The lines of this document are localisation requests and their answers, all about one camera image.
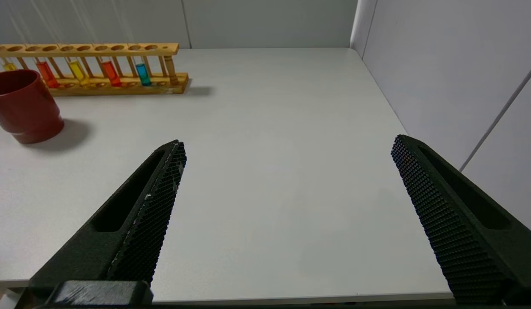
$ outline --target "white table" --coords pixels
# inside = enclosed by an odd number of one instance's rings
[[[158,146],[187,166],[160,303],[448,298],[390,156],[405,133],[355,51],[193,49],[184,95],[57,98],[66,127],[0,129],[0,286],[25,286]]]

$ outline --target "red cup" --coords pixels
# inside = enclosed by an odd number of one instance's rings
[[[0,73],[0,125],[20,143],[42,142],[63,129],[60,109],[39,73]]]

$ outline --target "red liquid test tube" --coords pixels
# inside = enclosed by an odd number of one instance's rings
[[[54,73],[52,73],[52,70],[50,70],[48,62],[39,61],[36,63],[36,67],[39,69],[40,75],[42,78],[44,78],[48,88],[58,88],[60,86],[58,80],[56,80],[56,77],[54,76]]]
[[[109,78],[109,82],[111,82],[111,85],[113,87],[120,87],[122,85],[121,78],[117,74],[117,71],[115,70],[115,67],[111,63],[111,61],[104,61],[101,63],[103,65],[103,69],[105,70],[105,73],[107,74],[107,78]]]

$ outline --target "test tube rack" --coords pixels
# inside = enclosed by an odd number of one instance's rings
[[[110,44],[70,44],[70,45],[0,45],[0,58],[16,58],[22,68],[28,69],[25,58],[44,57],[54,69],[54,76],[60,84],[57,88],[48,88],[52,96],[103,96],[127,94],[182,94],[185,91],[189,76],[187,73],[175,71],[172,56],[178,53],[178,43],[110,43]],[[133,57],[142,57],[145,68],[150,76],[151,85],[142,86],[134,67]],[[89,84],[81,86],[71,72],[62,72],[56,58],[80,58]],[[106,76],[99,57],[111,57],[121,86],[112,86]],[[130,74],[124,74],[118,58],[126,57],[130,65]],[[152,73],[148,57],[158,57],[161,65],[160,73]],[[99,72],[92,72],[86,58],[95,58]]]

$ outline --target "blue liquid test tube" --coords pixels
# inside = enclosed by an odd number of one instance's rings
[[[136,71],[138,71],[142,86],[151,86],[151,79],[149,78],[148,69],[145,68],[145,63],[136,64]]]

